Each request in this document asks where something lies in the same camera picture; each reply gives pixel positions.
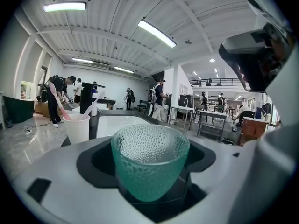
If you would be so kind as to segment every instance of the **floor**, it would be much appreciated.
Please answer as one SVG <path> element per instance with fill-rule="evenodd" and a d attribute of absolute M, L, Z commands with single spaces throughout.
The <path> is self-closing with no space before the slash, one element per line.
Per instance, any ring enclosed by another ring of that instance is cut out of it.
<path fill-rule="evenodd" d="M 24 131 L 28 126 L 47 124 L 49 121 L 49 118 L 34 114 L 25 122 L 0 131 L 0 162 L 10 180 L 46 152 L 61 147 L 67 137 L 64 124 L 55 128 L 50 123 L 31 128 L 30 132 Z"/>

